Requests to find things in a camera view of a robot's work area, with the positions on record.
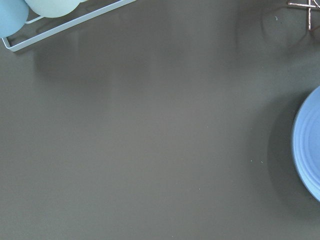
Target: dark gray table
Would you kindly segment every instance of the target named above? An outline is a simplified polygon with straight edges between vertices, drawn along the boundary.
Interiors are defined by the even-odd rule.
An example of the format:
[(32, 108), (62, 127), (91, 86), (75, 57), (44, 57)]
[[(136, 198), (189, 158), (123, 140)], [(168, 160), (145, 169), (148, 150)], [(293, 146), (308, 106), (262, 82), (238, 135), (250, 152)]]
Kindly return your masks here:
[(319, 36), (285, 0), (139, 0), (0, 46), (0, 239), (318, 239), (290, 135)]

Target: light blue bowl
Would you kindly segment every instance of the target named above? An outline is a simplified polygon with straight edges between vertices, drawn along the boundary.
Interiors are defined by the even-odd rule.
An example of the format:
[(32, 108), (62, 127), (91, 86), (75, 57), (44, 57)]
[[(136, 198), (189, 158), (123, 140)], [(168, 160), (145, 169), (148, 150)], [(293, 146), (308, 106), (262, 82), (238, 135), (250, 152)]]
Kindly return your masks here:
[(320, 86), (304, 101), (294, 121), (292, 154), (296, 170), (320, 202)]
[(24, 0), (0, 0), (0, 38), (19, 31), (28, 14), (29, 7)]

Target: table surface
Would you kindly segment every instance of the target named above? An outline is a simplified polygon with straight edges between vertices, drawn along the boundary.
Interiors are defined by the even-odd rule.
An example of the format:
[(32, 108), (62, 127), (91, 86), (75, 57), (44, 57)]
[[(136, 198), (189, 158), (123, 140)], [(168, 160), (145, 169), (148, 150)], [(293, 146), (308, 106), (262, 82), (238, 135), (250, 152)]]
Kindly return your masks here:
[(318, 239), (291, 130), (320, 30), (285, 2), (138, 0), (1, 45), (0, 239)]

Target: plate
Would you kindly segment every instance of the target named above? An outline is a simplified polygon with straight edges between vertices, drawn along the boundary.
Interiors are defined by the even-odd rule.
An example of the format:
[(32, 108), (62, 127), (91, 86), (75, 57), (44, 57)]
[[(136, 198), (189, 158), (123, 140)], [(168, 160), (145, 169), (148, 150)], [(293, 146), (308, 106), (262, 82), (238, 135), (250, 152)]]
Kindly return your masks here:
[(306, 98), (296, 115), (292, 155), (302, 182), (320, 202), (320, 86)]

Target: blue plate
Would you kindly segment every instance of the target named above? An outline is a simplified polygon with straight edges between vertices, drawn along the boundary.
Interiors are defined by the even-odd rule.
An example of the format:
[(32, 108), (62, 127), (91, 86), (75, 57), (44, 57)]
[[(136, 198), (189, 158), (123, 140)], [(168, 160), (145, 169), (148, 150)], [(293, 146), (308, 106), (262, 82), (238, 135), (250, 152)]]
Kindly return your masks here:
[(304, 101), (294, 121), (292, 154), (296, 170), (320, 202), (320, 86)]

